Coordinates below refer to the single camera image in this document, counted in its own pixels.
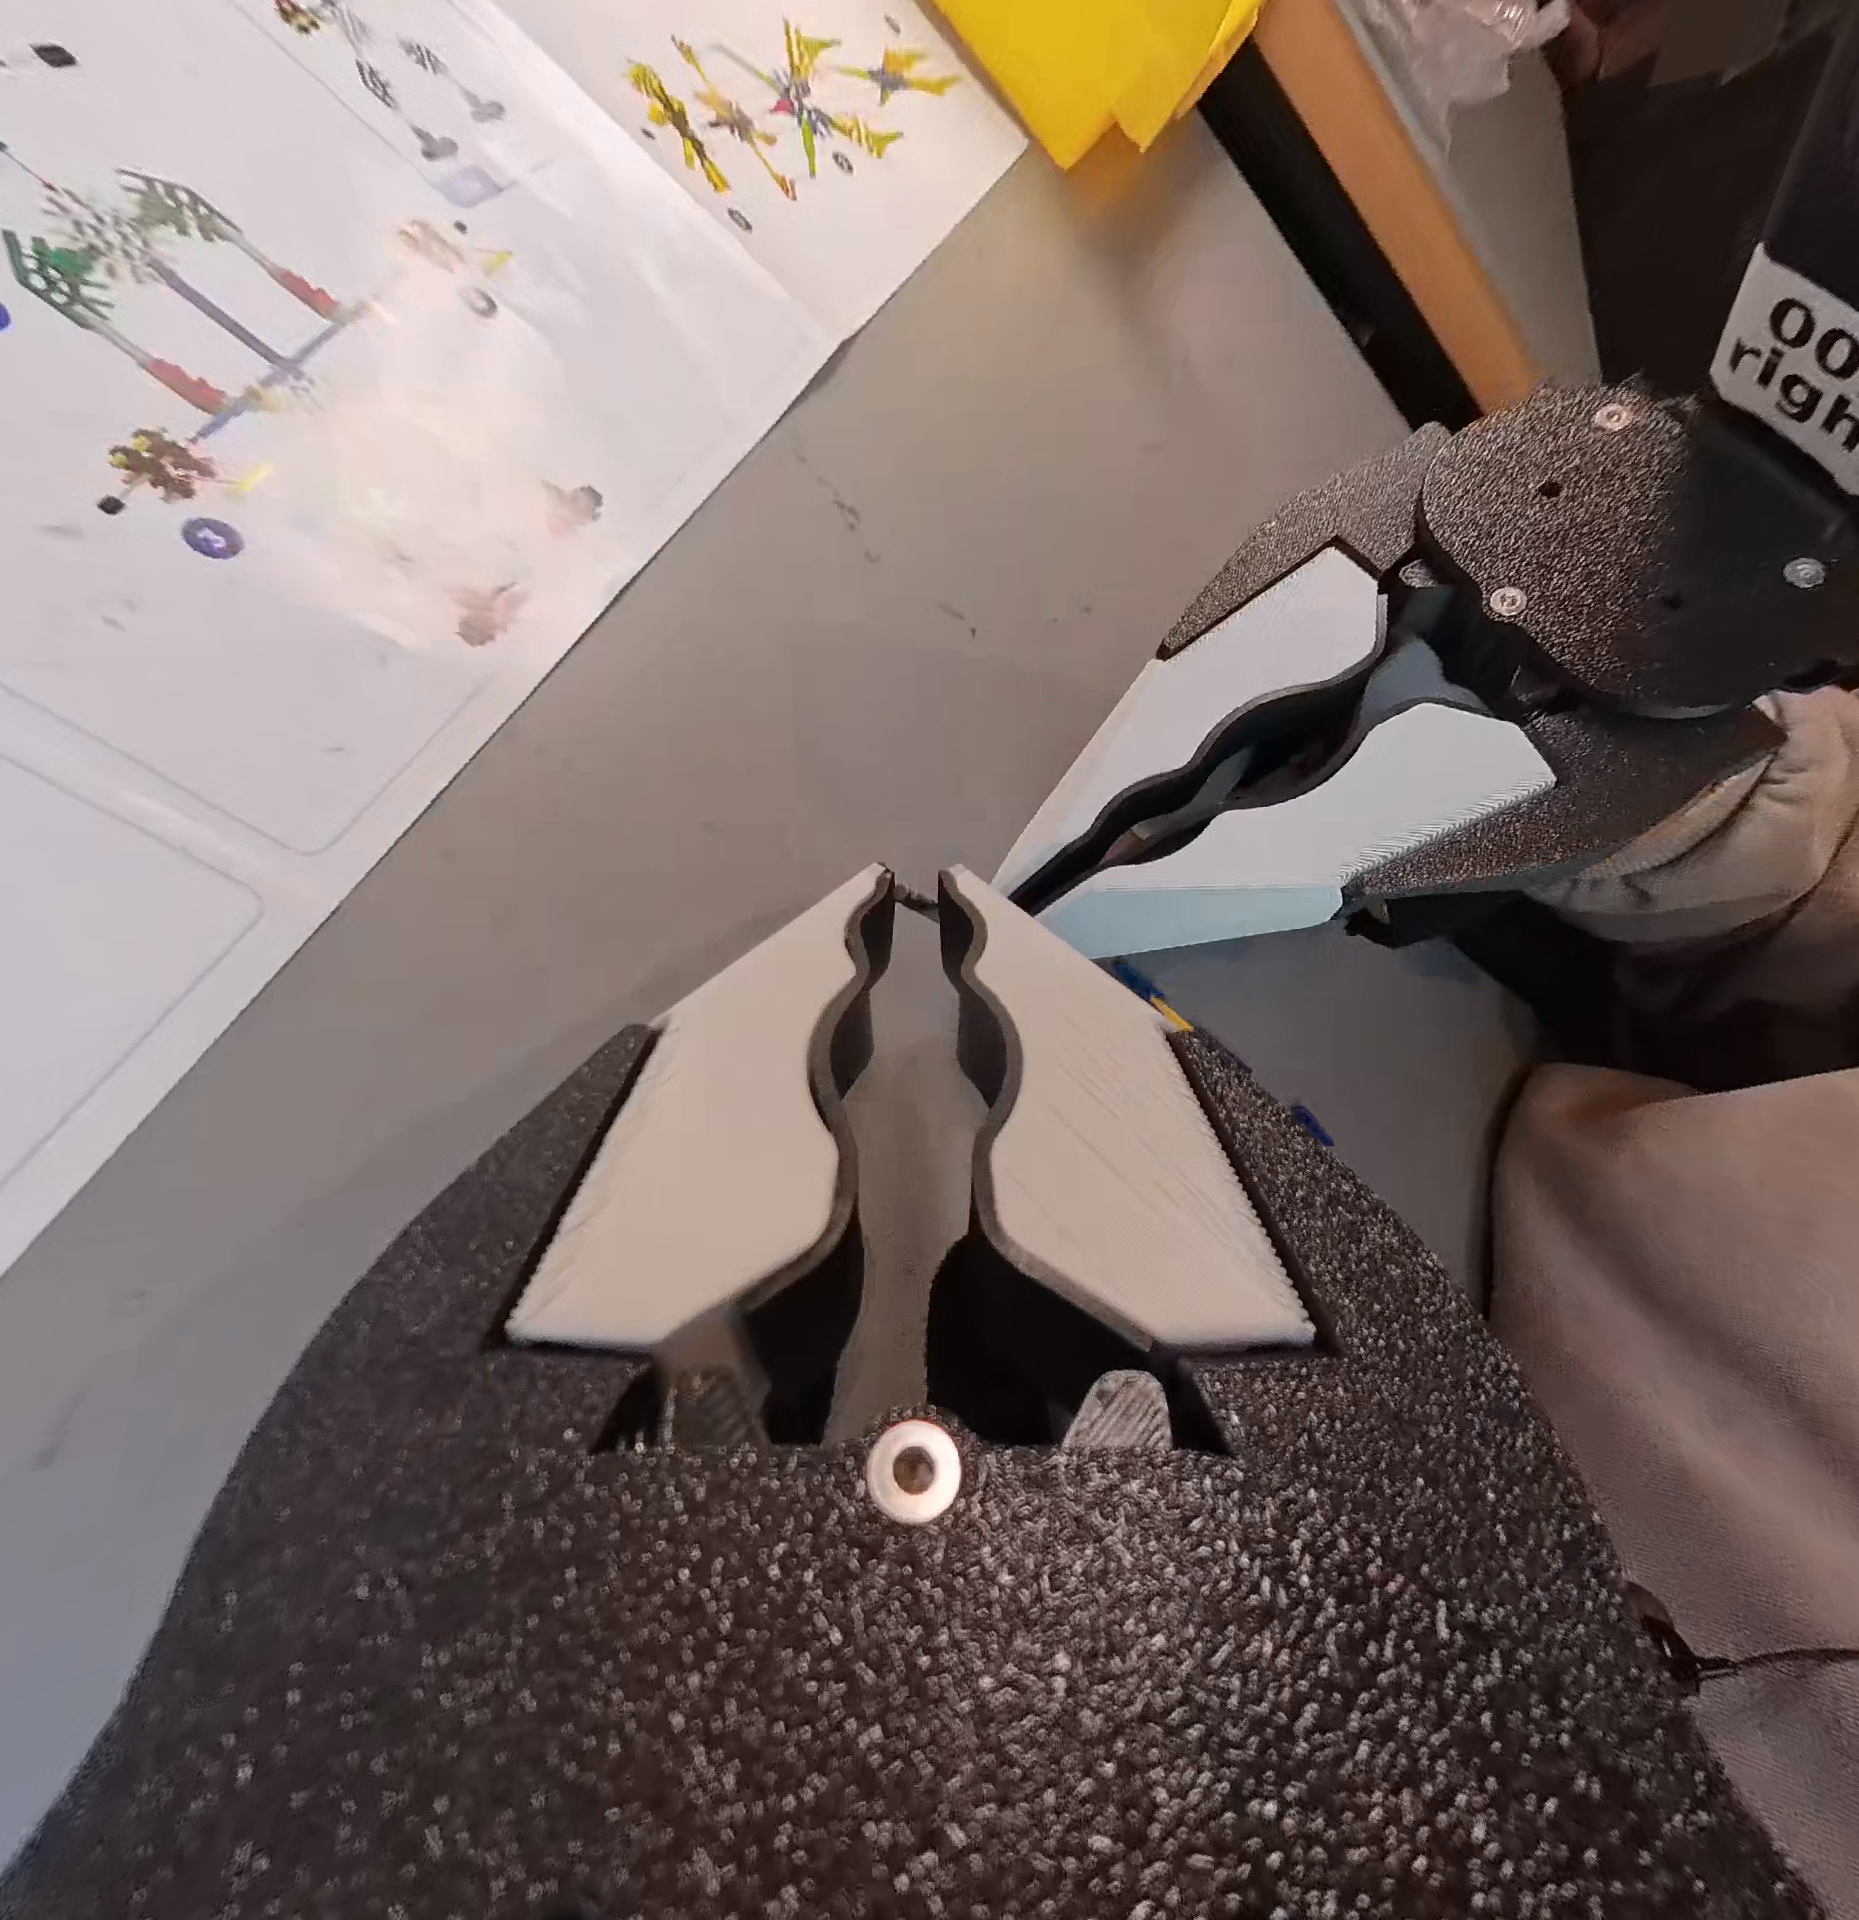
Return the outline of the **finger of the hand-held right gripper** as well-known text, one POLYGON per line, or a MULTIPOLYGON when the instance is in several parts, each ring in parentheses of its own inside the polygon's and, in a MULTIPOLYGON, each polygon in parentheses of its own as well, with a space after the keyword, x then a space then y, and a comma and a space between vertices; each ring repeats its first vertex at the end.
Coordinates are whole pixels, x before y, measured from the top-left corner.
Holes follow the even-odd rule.
POLYGON ((1326 546, 1171 656, 1152 660, 997 871, 1032 902, 1136 820, 1195 796, 1258 718, 1358 681, 1382 654, 1378 579, 1326 546))
POLYGON ((1310 930, 1340 915, 1353 879, 1553 786, 1521 728, 1443 704, 1398 708, 1316 786, 1230 806, 1178 851, 1099 870, 1040 923, 1086 956, 1310 930))

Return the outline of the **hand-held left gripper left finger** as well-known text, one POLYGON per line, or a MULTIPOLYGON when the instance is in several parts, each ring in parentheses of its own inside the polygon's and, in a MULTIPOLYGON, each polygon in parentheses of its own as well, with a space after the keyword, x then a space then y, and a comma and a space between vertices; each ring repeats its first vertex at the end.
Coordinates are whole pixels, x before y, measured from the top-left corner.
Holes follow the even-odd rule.
POLYGON ((515 1345, 677 1348, 841 1244, 845 1094, 893 946, 895 874, 872 863, 661 1016, 509 1309, 515 1345))

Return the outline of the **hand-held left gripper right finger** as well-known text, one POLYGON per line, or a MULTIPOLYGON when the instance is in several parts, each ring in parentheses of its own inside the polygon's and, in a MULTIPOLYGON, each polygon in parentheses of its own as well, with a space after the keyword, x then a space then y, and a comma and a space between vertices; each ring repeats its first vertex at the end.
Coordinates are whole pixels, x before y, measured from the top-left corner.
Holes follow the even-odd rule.
POLYGON ((1136 1348, 1312 1348, 1178 1027, 970 868, 941 874, 938 930, 990 1245, 1136 1348))

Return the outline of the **blue yellow toy rod model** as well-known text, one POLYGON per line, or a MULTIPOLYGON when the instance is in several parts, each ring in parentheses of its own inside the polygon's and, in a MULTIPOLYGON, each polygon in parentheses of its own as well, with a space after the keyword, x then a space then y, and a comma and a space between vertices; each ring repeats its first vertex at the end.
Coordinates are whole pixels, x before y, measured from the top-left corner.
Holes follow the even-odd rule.
MULTIPOLYGON (((905 883, 899 883, 899 880, 895 883, 895 901, 899 906, 905 906, 905 910, 916 911, 919 915, 922 915, 931 923, 938 923, 938 902, 929 896, 919 894, 916 890, 907 886, 905 883)), ((1124 985, 1133 996, 1145 998, 1156 1008, 1158 1017, 1164 1020, 1173 1030, 1179 1030, 1179 1032, 1187 1030, 1188 1032, 1195 1028, 1192 1023, 1184 1020, 1169 1004, 1169 999, 1158 989, 1158 985, 1142 968, 1137 968, 1130 961, 1111 957, 1106 963, 1099 963, 1099 966, 1111 977, 1115 977, 1119 985, 1124 985)), ((1288 1113, 1288 1118, 1292 1118, 1292 1121, 1310 1139, 1322 1141, 1326 1149, 1336 1146, 1333 1132, 1322 1123, 1322 1119, 1305 1103, 1291 1102, 1287 1113, 1288 1113)))

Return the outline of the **yellow parts bin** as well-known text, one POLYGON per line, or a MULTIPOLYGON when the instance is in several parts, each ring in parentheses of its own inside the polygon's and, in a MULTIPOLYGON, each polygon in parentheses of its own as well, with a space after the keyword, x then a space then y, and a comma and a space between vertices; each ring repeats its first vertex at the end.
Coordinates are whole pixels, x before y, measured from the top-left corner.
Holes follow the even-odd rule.
POLYGON ((1136 150, 1181 119, 1263 11, 1261 2, 938 2, 987 72, 1062 168, 1106 132, 1136 150))

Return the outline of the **white instruction sheet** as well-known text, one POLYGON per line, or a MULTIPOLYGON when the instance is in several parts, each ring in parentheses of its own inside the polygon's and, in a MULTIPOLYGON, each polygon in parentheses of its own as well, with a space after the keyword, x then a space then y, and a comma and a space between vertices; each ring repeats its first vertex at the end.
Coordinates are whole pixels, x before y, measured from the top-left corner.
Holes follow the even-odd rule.
POLYGON ((1020 152, 931 5, 0 5, 0 1278, 1020 152))

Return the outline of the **person's right forearm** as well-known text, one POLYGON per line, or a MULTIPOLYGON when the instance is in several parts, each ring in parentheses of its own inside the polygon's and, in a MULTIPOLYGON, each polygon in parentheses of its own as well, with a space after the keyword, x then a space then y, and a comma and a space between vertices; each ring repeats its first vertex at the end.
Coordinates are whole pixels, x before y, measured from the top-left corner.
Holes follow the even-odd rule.
POLYGON ((1859 689, 1765 700, 1781 743, 1529 896, 1580 940, 1572 1058, 1698 1090, 1859 1069, 1859 689))

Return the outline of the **grey desk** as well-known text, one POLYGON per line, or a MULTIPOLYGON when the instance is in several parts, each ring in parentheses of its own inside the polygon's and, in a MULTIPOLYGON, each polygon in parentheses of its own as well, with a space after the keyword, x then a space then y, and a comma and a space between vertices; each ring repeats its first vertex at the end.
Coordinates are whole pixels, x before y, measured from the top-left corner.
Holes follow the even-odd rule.
POLYGON ((1007 179, 0 1284, 0 1668, 114 1668, 436 1187, 872 861, 992 871, 1237 540, 1404 418, 1205 127, 1007 179))

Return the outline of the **clear plastic bag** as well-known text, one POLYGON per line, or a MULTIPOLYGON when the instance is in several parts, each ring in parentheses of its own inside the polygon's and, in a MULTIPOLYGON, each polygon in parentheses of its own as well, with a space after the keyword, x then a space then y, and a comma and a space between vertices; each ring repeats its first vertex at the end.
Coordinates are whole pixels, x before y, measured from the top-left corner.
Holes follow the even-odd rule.
POLYGON ((1364 24, 1406 61, 1447 84, 1502 67, 1561 36, 1570 2, 1356 2, 1364 24))

